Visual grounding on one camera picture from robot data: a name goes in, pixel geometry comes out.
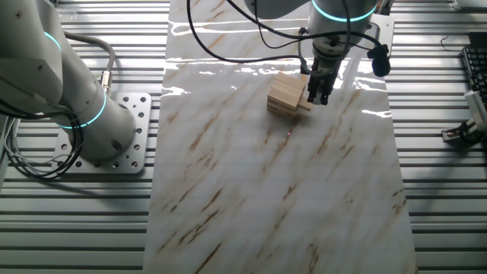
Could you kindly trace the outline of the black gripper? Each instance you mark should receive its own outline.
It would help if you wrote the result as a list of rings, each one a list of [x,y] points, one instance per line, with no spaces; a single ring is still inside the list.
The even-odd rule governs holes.
[[[312,104],[327,105],[330,91],[333,89],[331,72],[311,72],[308,82],[307,101]]]

